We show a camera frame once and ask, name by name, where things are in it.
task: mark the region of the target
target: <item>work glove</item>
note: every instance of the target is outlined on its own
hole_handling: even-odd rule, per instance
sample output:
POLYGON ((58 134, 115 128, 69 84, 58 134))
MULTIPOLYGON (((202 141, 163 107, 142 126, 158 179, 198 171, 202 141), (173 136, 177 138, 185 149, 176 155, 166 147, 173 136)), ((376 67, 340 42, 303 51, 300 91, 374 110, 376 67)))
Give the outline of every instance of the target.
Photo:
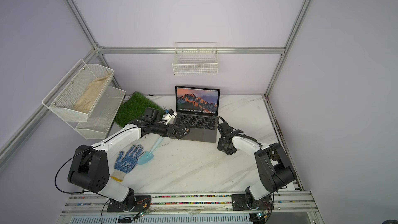
POLYGON ((119 156, 117 157, 115 166, 113 167, 115 170, 113 171, 111 177, 118 182, 123 181, 125 175, 128 172, 131 172, 132 169, 137 165, 138 158, 145 153, 142 151, 143 149, 144 147, 142 147, 140 144, 137 146, 133 144, 124 157, 124 151, 119 152, 119 156))

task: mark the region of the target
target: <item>aluminum frame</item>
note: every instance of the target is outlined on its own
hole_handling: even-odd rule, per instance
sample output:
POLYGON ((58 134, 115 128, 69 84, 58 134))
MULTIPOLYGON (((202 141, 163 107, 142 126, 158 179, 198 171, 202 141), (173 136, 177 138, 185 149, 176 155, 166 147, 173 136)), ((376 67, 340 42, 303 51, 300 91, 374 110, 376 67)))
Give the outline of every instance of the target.
MULTIPOLYGON (((198 193, 150 193, 151 196, 182 196, 182 195, 197 195, 198 193)), ((234 192, 234 194, 244 194, 244 192, 234 192)), ((199 195, 231 195, 230 192, 203 192, 199 195)), ((100 214, 107 198, 97 194, 83 194, 70 195, 64 209, 62 210, 60 218, 71 215, 88 215, 100 214)), ((186 213, 230 213, 232 212, 232 203, 222 204, 186 204, 186 202, 213 202, 213 201, 227 201, 231 202, 231 197, 162 197, 152 198, 152 202, 164 202, 163 205, 152 205, 152 214, 186 214, 186 213), (181 202, 184 204, 167 204, 181 202)), ((233 211, 234 213, 257 213, 256 210, 249 211, 233 211)), ((316 202, 310 191, 279 191, 274 195, 274 210, 273 212, 319 212, 316 202)), ((118 213, 103 212, 103 216, 115 215, 118 213)))
POLYGON ((313 0, 304 0, 303 1, 303 4, 302 4, 302 6, 300 8, 300 11, 299 11, 299 13, 297 15, 296 21, 295 21, 295 23, 293 25, 293 28, 292 28, 292 30, 290 32, 290 35, 287 38, 286 45, 285 45, 285 52, 284 52, 284 54, 281 55, 281 57, 279 59, 279 62, 277 64, 276 68, 275 68, 275 71, 274 71, 274 73, 273 73, 273 75, 271 77, 271 80, 270 80, 270 82, 268 84, 268 87, 267 87, 267 90, 266 90, 266 93, 265 93, 266 97, 268 97, 271 94, 272 88, 274 87, 276 79, 278 78, 279 73, 282 70, 283 64, 286 61, 286 58, 287 58, 287 56, 288 56, 288 54, 289 54, 289 52, 291 50, 291 47, 293 46, 293 43, 296 40, 297 34, 300 31, 301 25, 304 22, 305 16, 307 15, 308 9, 310 8, 310 5, 311 5, 312 1, 313 0))
MULTIPOLYGON (((97 57, 97 52, 91 50, 83 58, 84 62, 89 63, 93 58, 97 57)), ((49 101, 53 97, 56 97, 63 86, 70 81, 74 74, 78 71, 71 69, 57 84, 57 91, 54 91, 52 95, 49 95, 49 101)), ((25 121, 25 123, 18 129, 18 131, 7 141, 7 143, 0 149, 0 173, 7 166, 7 163, 11 161, 11 158, 19 151, 22 145, 27 141, 27 139, 32 135, 32 133, 37 129, 39 124, 44 119, 45 115, 49 112, 45 105, 40 104, 35 112, 25 121)))
MULTIPOLYGON (((212 50, 200 47, 198 50, 212 50)), ((99 47, 100 54, 174 54, 175 47, 99 47)), ((217 47, 219 54, 284 54, 284 47, 217 47)))
MULTIPOLYGON (((266 108, 269 114, 269 117, 271 119, 272 125, 275 130, 275 134, 278 138, 278 141, 282 144, 284 147, 288 157, 291 159, 289 150, 287 148, 287 145, 285 143, 285 140, 282 136, 282 132, 280 130, 280 127, 278 125, 278 122, 276 120, 275 114, 273 113, 271 103, 268 99, 268 96, 270 95, 272 88, 275 85, 276 79, 278 78, 278 75, 280 74, 280 71, 283 67, 283 64, 286 61, 286 58, 288 57, 289 51, 291 50, 291 47, 293 46, 293 43, 296 39, 296 36, 301 28, 301 25, 304 21, 304 18, 306 16, 306 13, 308 12, 308 9, 311 5, 311 2, 313 0, 304 0, 302 7, 299 11, 299 14, 296 18, 296 21, 292 27, 291 33, 288 37, 288 40, 286 42, 285 47, 219 47, 218 48, 218 53, 220 54, 281 54, 281 57, 279 59, 279 62, 275 68, 275 71, 271 77, 271 80, 268 84, 267 90, 264 94, 264 102, 266 104, 266 108)), ((175 47, 102 47, 100 46, 90 28, 88 27, 87 23, 85 22, 82 13, 80 12, 79 8, 77 7, 77 4, 74 0, 64 0, 66 3, 67 7, 72 13, 72 16, 76 19, 79 27, 81 28, 82 32, 86 36, 88 42, 92 46, 92 50, 86 55, 84 58, 84 61, 89 63, 94 57, 98 57, 100 62, 107 67, 110 67, 109 64, 107 63, 104 54, 173 54, 175 53, 176 49, 175 47)), ((69 72, 62 80, 60 83, 58 83, 57 86, 60 88, 62 87, 63 83, 68 81, 68 78, 73 74, 75 71, 69 72)), ((116 78, 113 78, 113 84, 115 87, 120 88, 116 78)), ((6 145, 1 147, 0 149, 0 172, 3 171, 5 166, 7 165, 7 162, 10 161, 10 159, 16 154, 16 152, 21 148, 21 146, 26 142, 28 137, 31 136, 31 134, 36 130, 38 125, 41 123, 41 121, 44 119, 45 115, 47 114, 48 109, 44 105, 40 105, 38 109, 32 114, 31 117, 27 119, 27 121, 18 129, 18 131, 8 140, 6 145)), ((299 186, 301 187, 301 181, 299 177, 297 176, 297 182, 299 186)), ((320 223, 323 223, 322 218, 319 214, 319 212, 316 212, 315 215, 311 215, 311 217, 317 219, 320 219, 320 223)))

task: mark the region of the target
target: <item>robotic arm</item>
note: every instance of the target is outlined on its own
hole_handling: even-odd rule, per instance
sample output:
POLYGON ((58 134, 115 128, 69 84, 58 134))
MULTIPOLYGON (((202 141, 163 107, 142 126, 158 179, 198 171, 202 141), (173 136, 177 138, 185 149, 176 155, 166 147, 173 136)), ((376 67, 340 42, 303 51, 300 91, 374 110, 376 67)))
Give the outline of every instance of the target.
POLYGON ((68 181, 113 199, 112 204, 119 205, 121 210, 131 210, 136 203, 134 190, 110 177, 107 158, 113 157, 128 144, 148 133, 177 139, 189 133, 188 126, 176 127, 169 124, 177 115, 173 110, 169 110, 160 121, 158 115, 157 109, 148 107, 140 119, 134 119, 111 137, 92 146, 78 147, 69 170, 68 181))
POLYGON ((278 189, 287 187, 296 179, 290 159, 279 143, 261 144, 256 139, 246 136, 241 130, 234 130, 222 117, 217 117, 217 128, 221 134, 217 149, 232 155, 242 150, 256 159, 260 179, 246 189, 245 200, 249 209, 257 209, 264 198, 278 189), (272 166, 271 160, 277 161, 272 166))

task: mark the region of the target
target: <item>glove cuff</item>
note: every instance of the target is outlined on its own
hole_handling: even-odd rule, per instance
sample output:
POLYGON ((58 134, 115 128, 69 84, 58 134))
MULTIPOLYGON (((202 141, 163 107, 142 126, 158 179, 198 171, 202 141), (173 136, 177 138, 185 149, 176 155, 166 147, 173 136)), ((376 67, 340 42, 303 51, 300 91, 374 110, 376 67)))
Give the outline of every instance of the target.
POLYGON ((118 181, 121 182, 124 179, 124 176, 126 175, 126 173, 119 171, 118 169, 113 170, 113 173, 111 175, 111 177, 118 181))

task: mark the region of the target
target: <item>light blue trowel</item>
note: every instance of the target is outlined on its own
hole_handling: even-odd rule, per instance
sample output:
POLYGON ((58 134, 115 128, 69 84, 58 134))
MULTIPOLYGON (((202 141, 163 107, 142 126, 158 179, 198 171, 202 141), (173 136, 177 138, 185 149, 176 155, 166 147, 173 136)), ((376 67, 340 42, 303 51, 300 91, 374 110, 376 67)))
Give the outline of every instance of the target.
POLYGON ((143 165, 144 163, 146 163, 149 160, 151 160, 153 158, 152 152, 162 142, 162 140, 163 140, 163 137, 159 137, 158 140, 156 141, 156 143, 152 146, 152 149, 150 150, 150 152, 145 151, 145 153, 140 158, 138 158, 137 163, 139 165, 143 165))

